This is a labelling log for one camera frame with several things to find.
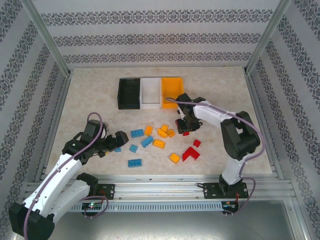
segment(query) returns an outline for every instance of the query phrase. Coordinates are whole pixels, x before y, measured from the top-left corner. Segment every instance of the toy block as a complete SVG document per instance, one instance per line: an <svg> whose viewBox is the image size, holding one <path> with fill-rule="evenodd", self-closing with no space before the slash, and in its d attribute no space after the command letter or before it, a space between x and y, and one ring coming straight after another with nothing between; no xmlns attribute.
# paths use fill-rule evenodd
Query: toy block
<svg viewBox="0 0 320 240"><path fill-rule="evenodd" d="M169 129L168 131L166 131L166 134L168 134L168 136L170 138L172 138L174 135L176 135L176 133L173 129Z"/></svg>
<svg viewBox="0 0 320 240"><path fill-rule="evenodd" d="M152 126L146 126L146 129L144 131L144 135L150 136L152 134L152 130L154 128Z"/></svg>
<svg viewBox="0 0 320 240"><path fill-rule="evenodd" d="M160 128L162 131L166 132L168 130L169 126L163 124L162 127Z"/></svg>
<svg viewBox="0 0 320 240"><path fill-rule="evenodd" d="M188 148L188 151L190 152L190 156L194 160L197 160L197 158L200 156L200 154L196 150L194 150L194 148L192 146Z"/></svg>
<svg viewBox="0 0 320 240"><path fill-rule="evenodd" d="M171 156L170 156L170 161L173 162L174 164L177 164L177 162L179 162L180 160L180 157L175 154L175 153L172 153Z"/></svg>
<svg viewBox="0 0 320 240"><path fill-rule="evenodd" d="M200 146L201 142L199 140L194 140L193 146L196 146L197 148Z"/></svg>
<svg viewBox="0 0 320 240"><path fill-rule="evenodd" d="M155 139L155 140L153 141L152 145L155 146L155 147L164 149L166 143L165 143L164 141L159 140L159 139Z"/></svg>
<svg viewBox="0 0 320 240"><path fill-rule="evenodd" d="M184 154L182 154L182 162L184 162L189 156L191 156L194 160L200 156L200 154L194 150L192 147L189 147Z"/></svg>
<svg viewBox="0 0 320 240"><path fill-rule="evenodd" d="M146 146L148 146L149 144L151 144L152 142L154 141L154 138L152 137L152 136L148 136L145 140L143 140L142 142L141 142L141 145L142 145L142 147L146 147Z"/></svg>
<svg viewBox="0 0 320 240"><path fill-rule="evenodd" d="M158 135L164 139L168 137L168 134L164 131L162 131L160 128L158 128Z"/></svg>
<svg viewBox="0 0 320 240"><path fill-rule="evenodd" d="M142 137L143 135L145 135L144 130L143 129L138 129L138 130L133 130L131 131L131 137L137 138L137 137Z"/></svg>
<svg viewBox="0 0 320 240"><path fill-rule="evenodd" d="M128 160L128 167L129 168L141 167L141 166L142 166L141 158Z"/></svg>
<svg viewBox="0 0 320 240"><path fill-rule="evenodd" d="M130 149L129 149L129 150L130 150L130 152L136 153L136 151L138 150L138 146L132 144L132 145L130 146Z"/></svg>
<svg viewBox="0 0 320 240"><path fill-rule="evenodd" d="M182 162L184 162L190 156L190 152L187 150L182 154Z"/></svg>

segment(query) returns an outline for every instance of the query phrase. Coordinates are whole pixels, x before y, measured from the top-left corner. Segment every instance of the marble floor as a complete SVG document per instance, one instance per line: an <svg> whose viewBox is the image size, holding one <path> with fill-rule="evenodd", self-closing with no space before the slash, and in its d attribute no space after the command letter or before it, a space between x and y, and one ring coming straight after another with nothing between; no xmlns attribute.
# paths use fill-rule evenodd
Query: marble floor
<svg viewBox="0 0 320 240"><path fill-rule="evenodd" d="M182 77L184 91L192 98L203 97L213 105L231 112L246 111L258 126L253 104L241 67L110 67L77 68L74 70L53 148L47 164L49 173L57 162L65 143L86 126L87 115L98 112L109 124L109 134L124 131L129 142L122 152L111 152L103 158L90 158L79 173L104 175L205 175L221 174L228 155L224 149L221 130L204 122L200 129L189 136L176 134L173 138L160 138L157 128L162 124L176 130L179 118L176 109L119 110L117 103L119 78L132 77ZM131 138L130 131L153 126L152 136L165 141L165 148L141 146L146 137ZM172 153L180 157L193 145L195 139L202 143L196 150L197 161L189 157L175 165L169 160ZM131 144L139 146L130 152ZM142 159L142 167L128 167L128 160ZM267 154L250 161L245 174L271 174Z"/></svg>

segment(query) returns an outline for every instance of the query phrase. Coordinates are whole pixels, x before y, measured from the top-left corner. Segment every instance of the patterned wallpaper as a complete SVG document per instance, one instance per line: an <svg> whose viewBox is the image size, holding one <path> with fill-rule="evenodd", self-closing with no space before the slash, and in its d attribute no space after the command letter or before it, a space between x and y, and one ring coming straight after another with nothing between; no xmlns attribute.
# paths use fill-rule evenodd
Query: patterned wallpaper
<svg viewBox="0 0 320 240"><path fill-rule="evenodd" d="M282 171L320 239L320 1L290 3L251 73Z"/></svg>
<svg viewBox="0 0 320 240"><path fill-rule="evenodd" d="M245 66L279 0L35 0L68 66Z"/></svg>
<svg viewBox="0 0 320 240"><path fill-rule="evenodd" d="M0 0L0 239L35 180L64 76L19 0Z"/></svg>

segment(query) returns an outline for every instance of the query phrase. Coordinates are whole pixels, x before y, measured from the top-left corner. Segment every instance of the orange lego brick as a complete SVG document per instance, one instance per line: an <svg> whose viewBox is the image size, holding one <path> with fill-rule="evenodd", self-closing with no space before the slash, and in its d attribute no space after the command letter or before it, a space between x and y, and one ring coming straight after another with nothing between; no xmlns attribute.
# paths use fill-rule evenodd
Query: orange lego brick
<svg viewBox="0 0 320 240"><path fill-rule="evenodd" d="M164 139L168 137L168 134L165 131L162 131L160 128L158 128L158 135Z"/></svg>
<svg viewBox="0 0 320 240"><path fill-rule="evenodd" d="M169 126L163 124L162 127L160 128L162 131L166 132L168 130Z"/></svg>
<svg viewBox="0 0 320 240"><path fill-rule="evenodd" d="M177 162L179 162L180 160L180 157L175 154L175 153L172 153L171 156L170 156L170 161L173 162L174 164L177 164Z"/></svg>
<svg viewBox="0 0 320 240"><path fill-rule="evenodd" d="M173 129L169 129L168 131L166 131L166 134L168 134L168 136L170 138L172 138L174 135L176 135L176 133Z"/></svg>
<svg viewBox="0 0 320 240"><path fill-rule="evenodd" d="M162 90L162 108L163 109L174 109L178 105L174 102L167 101L166 98L177 99L177 97L183 94L184 81L181 77L163 77L161 79L161 90Z"/></svg>
<svg viewBox="0 0 320 240"><path fill-rule="evenodd" d="M164 149L166 143L165 143L164 141L159 140L159 139L155 139L155 140L153 141L152 145L155 146L155 147Z"/></svg>
<svg viewBox="0 0 320 240"><path fill-rule="evenodd" d="M144 135L150 136L152 134L154 127L153 126L146 126L146 129L144 131Z"/></svg>

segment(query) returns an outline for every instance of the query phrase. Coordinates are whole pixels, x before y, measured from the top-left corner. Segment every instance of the white robotic arm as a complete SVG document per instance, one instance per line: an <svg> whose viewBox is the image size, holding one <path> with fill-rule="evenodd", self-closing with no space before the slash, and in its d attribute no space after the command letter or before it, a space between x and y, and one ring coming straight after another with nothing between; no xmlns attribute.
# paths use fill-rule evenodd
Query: white robotic arm
<svg viewBox="0 0 320 240"><path fill-rule="evenodd" d="M224 148L230 158L220 176L219 184L225 194L236 188L237 184L242 181L243 165L260 144L256 131L237 118L232 117L236 116L252 124L248 113L244 111L222 113L213 107L209 107L210 103L204 98L198 97L191 100L186 93L178 96L176 101L181 119L177 119L175 123L180 134L199 129L202 125L200 120L205 120L221 128Z"/></svg>
<svg viewBox="0 0 320 240"><path fill-rule="evenodd" d="M84 132L79 132L65 144L62 155L40 186L22 204L15 202L9 208L11 227L15 233L29 240L47 240L55 224L75 203L99 195L98 179L87 173L78 175L76 181L61 193L89 158L94 155L102 158L129 141L123 131L116 132L115 137L111 134L107 136L108 124L102 123L101 116L98 116L100 121L88 120Z"/></svg>
<svg viewBox="0 0 320 240"><path fill-rule="evenodd" d="M53 223L57 223L76 202L88 196L90 191L90 186L85 181L76 180L64 193L61 193L71 177L82 167L79 160L72 159L64 167L60 168L60 166L70 157L71 155L69 154L62 154L46 179L22 203L22 205L29 209L37 192L42 188L46 180L56 171L56 169L59 169L59 172L48 183L40 198L36 199L37 202L32 208L32 211L39 212L44 218L53 214Z"/></svg>

